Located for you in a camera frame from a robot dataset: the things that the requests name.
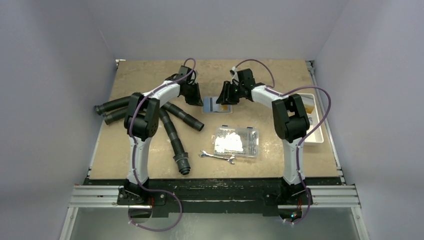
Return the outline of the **gold VIP card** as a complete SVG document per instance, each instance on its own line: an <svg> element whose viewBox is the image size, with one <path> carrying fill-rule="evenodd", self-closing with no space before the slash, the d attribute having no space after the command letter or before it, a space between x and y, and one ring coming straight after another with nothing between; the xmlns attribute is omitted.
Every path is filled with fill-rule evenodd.
<svg viewBox="0 0 424 240"><path fill-rule="evenodd" d="M233 106L229 104L221 104L219 111L222 113L231 113L233 111Z"/></svg>

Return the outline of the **white credit card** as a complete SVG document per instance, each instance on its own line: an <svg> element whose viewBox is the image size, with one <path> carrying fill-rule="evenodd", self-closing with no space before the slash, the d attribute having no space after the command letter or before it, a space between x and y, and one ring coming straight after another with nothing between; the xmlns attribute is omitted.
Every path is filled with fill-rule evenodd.
<svg viewBox="0 0 424 240"><path fill-rule="evenodd" d="M203 112L204 113L217 113L220 110L220 105L216 103L217 96L208 96L203 99Z"/></svg>

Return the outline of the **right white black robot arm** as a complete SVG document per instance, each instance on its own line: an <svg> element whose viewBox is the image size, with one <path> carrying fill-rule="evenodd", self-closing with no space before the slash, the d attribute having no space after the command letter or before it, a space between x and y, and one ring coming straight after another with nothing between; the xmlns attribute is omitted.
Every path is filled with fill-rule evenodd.
<svg viewBox="0 0 424 240"><path fill-rule="evenodd" d="M283 94L257 83L251 69L230 71L232 79L224 81L216 103L236 105L244 98L272 110L273 126L283 145L284 170L280 196L288 204L294 203L306 191L303 171L303 147L310 121L299 94Z"/></svg>

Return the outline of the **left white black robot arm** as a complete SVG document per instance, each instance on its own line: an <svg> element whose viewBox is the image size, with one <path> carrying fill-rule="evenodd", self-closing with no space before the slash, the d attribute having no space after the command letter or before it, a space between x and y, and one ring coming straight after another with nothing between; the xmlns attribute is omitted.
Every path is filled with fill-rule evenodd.
<svg viewBox="0 0 424 240"><path fill-rule="evenodd" d="M124 127L130 140L130 166L124 190L138 205L142 205L155 194L164 194L165 190L149 187L148 159L151 141L156 134L159 123L165 127L174 151L173 160L178 171L187 175L191 166L189 154L184 150L177 130L163 106L169 101L183 96L192 106L203 106L197 73L193 67L182 65L179 71L164 80L154 89L129 97L128 109L124 118Z"/></svg>

